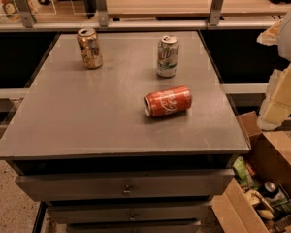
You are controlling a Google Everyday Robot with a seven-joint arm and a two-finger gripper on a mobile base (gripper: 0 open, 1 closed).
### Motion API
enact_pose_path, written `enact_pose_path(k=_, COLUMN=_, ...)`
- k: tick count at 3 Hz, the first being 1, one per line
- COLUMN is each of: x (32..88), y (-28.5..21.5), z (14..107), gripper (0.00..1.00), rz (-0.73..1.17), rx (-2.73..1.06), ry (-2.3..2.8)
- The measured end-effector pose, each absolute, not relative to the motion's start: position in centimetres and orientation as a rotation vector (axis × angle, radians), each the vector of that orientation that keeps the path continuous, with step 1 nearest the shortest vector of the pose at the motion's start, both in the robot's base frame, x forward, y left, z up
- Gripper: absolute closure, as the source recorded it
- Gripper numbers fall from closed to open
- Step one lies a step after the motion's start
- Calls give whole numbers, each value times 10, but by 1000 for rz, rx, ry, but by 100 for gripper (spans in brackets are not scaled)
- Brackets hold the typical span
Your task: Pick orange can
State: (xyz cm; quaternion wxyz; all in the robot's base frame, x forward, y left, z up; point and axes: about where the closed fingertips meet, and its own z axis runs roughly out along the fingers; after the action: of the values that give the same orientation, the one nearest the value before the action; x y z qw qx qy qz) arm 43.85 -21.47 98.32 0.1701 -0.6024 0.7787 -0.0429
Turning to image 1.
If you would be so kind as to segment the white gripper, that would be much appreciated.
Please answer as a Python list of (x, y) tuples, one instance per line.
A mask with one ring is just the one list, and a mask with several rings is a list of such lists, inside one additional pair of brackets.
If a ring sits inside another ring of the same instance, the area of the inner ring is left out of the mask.
[[(278, 44), (278, 54), (291, 62), (291, 10), (284, 19), (263, 31), (257, 42), (265, 46)], [(283, 71), (274, 69), (262, 102), (257, 125), (271, 131), (278, 128), (291, 115), (291, 63)]]

